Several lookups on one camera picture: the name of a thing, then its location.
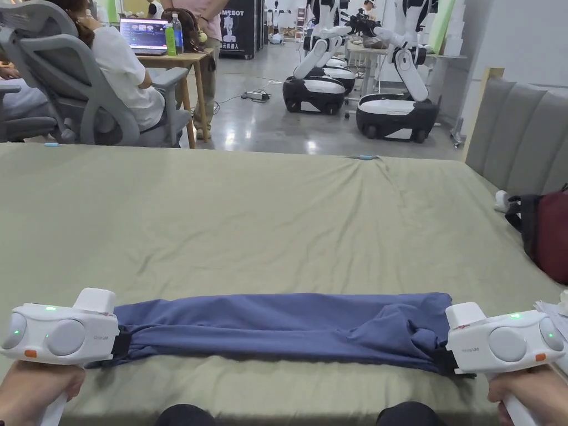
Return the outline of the person's left hand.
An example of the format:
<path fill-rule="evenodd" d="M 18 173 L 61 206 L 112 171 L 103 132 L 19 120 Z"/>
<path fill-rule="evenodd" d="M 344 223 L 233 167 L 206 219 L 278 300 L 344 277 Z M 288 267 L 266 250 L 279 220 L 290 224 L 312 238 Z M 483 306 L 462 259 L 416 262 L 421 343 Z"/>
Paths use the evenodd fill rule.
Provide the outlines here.
<path fill-rule="evenodd" d="M 1 383 L 1 424 L 37 425 L 57 398 L 75 398 L 84 380 L 78 366 L 15 361 Z"/>

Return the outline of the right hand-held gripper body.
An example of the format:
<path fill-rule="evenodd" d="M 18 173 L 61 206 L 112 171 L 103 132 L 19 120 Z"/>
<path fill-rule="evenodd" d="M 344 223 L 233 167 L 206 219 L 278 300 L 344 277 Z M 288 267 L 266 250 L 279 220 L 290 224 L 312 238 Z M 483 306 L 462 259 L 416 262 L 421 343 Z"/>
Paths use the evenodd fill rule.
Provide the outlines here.
<path fill-rule="evenodd" d="M 546 312 L 529 310 L 487 317 L 475 302 L 451 305 L 446 349 L 453 372 L 482 374 L 487 380 L 504 373 L 551 365 L 567 382 L 567 340 L 560 324 Z"/>

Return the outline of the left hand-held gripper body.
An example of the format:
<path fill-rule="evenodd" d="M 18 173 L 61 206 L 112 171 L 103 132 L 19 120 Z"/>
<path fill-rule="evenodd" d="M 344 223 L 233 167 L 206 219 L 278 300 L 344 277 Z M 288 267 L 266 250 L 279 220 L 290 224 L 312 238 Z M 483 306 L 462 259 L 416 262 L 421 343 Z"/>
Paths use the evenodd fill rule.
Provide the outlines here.
<path fill-rule="evenodd" d="M 18 306 L 1 338 L 1 353 L 14 360 L 79 367 L 124 356 L 131 333 L 120 329 L 115 304 L 113 291 L 85 288 L 71 307 Z"/>

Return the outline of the person's right hand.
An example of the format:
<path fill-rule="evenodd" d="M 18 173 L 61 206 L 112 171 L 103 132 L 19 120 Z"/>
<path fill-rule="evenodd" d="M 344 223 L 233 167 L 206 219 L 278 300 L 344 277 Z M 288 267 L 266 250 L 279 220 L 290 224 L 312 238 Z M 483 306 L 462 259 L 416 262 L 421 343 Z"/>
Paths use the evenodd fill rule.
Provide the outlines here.
<path fill-rule="evenodd" d="M 499 403 L 502 425 L 514 424 L 504 405 L 505 398 L 512 395 L 543 425 L 567 425 L 567 384 L 549 366 L 503 373 L 489 381 L 487 399 Z"/>

